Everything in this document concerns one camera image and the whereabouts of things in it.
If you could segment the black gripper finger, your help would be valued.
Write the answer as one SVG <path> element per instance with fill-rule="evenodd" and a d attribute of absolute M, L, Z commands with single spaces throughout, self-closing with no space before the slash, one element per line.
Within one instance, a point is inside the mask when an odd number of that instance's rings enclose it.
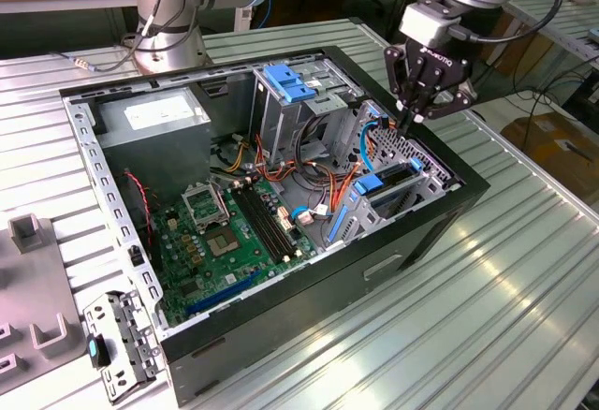
<path fill-rule="evenodd" d="M 441 117 L 467 109 L 475 100 L 474 94 L 465 89 L 464 72 L 450 73 L 442 68 L 434 68 L 422 73 L 415 83 L 413 94 L 408 101 L 408 114 L 405 118 L 405 132 L 414 124 Z M 434 104 L 434 98 L 447 89 L 455 88 L 453 98 L 446 103 Z"/>
<path fill-rule="evenodd" d="M 408 101 L 413 94 L 415 85 L 408 82 L 405 46 L 388 46 L 384 49 L 385 66 L 390 92 L 396 97 L 396 108 L 399 116 L 396 118 L 396 129 L 400 136 L 405 136 L 405 118 L 408 114 Z"/>

